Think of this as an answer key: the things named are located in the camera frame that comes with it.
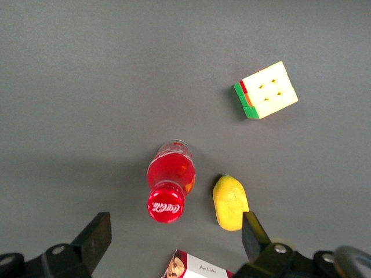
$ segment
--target bottle cap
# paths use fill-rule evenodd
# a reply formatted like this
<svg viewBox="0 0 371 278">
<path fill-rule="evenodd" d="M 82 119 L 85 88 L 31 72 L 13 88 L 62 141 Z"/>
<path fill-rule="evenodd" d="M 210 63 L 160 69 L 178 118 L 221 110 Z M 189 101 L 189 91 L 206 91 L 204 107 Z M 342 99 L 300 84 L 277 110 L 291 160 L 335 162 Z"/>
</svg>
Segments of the bottle cap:
<svg viewBox="0 0 371 278">
<path fill-rule="evenodd" d="M 147 208 L 150 216 L 161 223 L 171 223 L 183 214 L 184 193 L 172 182 L 162 182 L 152 189 Z"/>
</svg>

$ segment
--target lemon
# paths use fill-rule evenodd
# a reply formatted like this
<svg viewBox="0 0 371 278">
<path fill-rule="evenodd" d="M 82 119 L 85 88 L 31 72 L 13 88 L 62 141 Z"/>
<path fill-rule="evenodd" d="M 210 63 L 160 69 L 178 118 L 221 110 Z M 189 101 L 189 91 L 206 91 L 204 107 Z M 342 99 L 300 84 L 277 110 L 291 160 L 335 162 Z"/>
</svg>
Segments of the lemon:
<svg viewBox="0 0 371 278">
<path fill-rule="evenodd" d="M 213 189 L 216 218 L 227 231 L 242 229 L 242 213 L 249 203 L 242 184 L 230 175 L 222 176 Z"/>
</svg>

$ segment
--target red bottle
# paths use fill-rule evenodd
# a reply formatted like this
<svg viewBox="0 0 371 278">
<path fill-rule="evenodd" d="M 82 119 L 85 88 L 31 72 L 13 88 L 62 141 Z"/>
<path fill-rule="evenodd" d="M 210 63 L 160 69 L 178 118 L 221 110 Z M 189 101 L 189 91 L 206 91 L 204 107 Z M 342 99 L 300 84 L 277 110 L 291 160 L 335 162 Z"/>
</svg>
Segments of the red bottle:
<svg viewBox="0 0 371 278">
<path fill-rule="evenodd" d="M 179 219 L 195 178 L 195 167 L 187 143 L 172 140 L 164 144 L 147 171 L 150 187 L 147 208 L 152 218 L 162 223 Z"/>
</svg>

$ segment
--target gray table surface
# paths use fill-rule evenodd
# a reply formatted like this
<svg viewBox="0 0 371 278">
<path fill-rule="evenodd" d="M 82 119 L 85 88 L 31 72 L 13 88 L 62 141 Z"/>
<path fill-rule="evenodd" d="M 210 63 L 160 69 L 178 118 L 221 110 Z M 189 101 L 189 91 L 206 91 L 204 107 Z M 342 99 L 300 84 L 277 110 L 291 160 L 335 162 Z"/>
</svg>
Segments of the gray table surface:
<svg viewBox="0 0 371 278">
<path fill-rule="evenodd" d="M 159 277 L 180 248 L 237 271 L 219 174 L 271 237 L 305 256 L 371 253 L 370 1 L 2 1 L 0 254 L 32 259 L 109 211 L 94 277 Z M 245 118 L 232 85 L 283 61 L 299 98 Z M 146 210 L 146 171 L 189 143 L 197 182 L 174 224 Z"/>
</svg>

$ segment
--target white cube face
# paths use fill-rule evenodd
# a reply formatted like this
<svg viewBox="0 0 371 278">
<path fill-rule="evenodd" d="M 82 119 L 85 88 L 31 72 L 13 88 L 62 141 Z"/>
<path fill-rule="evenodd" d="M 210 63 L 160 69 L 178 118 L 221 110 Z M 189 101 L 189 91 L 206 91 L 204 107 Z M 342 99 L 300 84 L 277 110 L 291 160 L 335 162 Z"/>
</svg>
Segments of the white cube face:
<svg viewBox="0 0 371 278">
<path fill-rule="evenodd" d="M 265 85 L 273 81 L 273 72 L 270 68 L 265 68 L 257 72 L 256 77 L 258 78 L 261 85 Z"/>
<path fill-rule="evenodd" d="M 271 65 L 269 68 L 272 72 L 272 78 L 275 80 L 283 75 L 288 74 L 282 61 L 275 63 L 274 65 Z"/>
<path fill-rule="evenodd" d="M 272 109 L 268 100 L 264 100 L 262 103 L 259 103 L 257 106 L 255 106 L 255 109 L 260 119 L 272 114 Z"/>
<path fill-rule="evenodd" d="M 240 83 L 243 83 L 241 86 L 248 106 L 255 109 L 254 113 L 257 113 L 260 119 L 298 101 L 286 68 L 281 61 L 244 78 Z M 236 89 L 236 92 L 241 94 L 240 89 Z M 246 116 L 256 118 L 251 111 L 245 111 Z"/>
<path fill-rule="evenodd" d="M 254 89 L 257 89 L 261 86 L 261 83 L 260 81 L 256 78 L 255 75 L 250 75 L 246 78 L 243 78 L 243 84 L 245 85 L 246 87 L 246 90 L 249 92 L 249 91 L 252 91 Z"/>
<path fill-rule="evenodd" d="M 269 104 L 272 109 L 272 113 L 277 112 L 278 110 L 281 110 L 282 108 L 285 108 L 287 105 L 285 103 L 285 99 L 282 96 L 275 96 L 269 100 Z"/>
<path fill-rule="evenodd" d="M 291 81 L 287 75 L 281 76 L 280 78 L 276 79 L 274 83 L 276 84 L 280 93 L 283 93 L 292 88 Z"/>
<path fill-rule="evenodd" d="M 265 84 L 261 88 L 264 92 L 265 98 L 270 100 L 271 98 L 275 97 L 278 94 L 278 88 L 275 83 L 270 82 Z"/>
<path fill-rule="evenodd" d="M 290 104 L 293 104 L 295 103 L 296 101 L 298 101 L 297 99 L 297 95 L 295 93 L 295 90 L 294 88 L 291 88 L 289 89 L 288 91 L 285 91 L 281 94 L 281 96 L 283 97 L 283 99 L 285 100 L 285 104 L 286 106 L 290 105 Z"/>
<path fill-rule="evenodd" d="M 261 88 L 257 88 L 248 93 L 248 98 L 252 106 L 256 106 L 265 100 L 265 94 Z"/>
</svg>

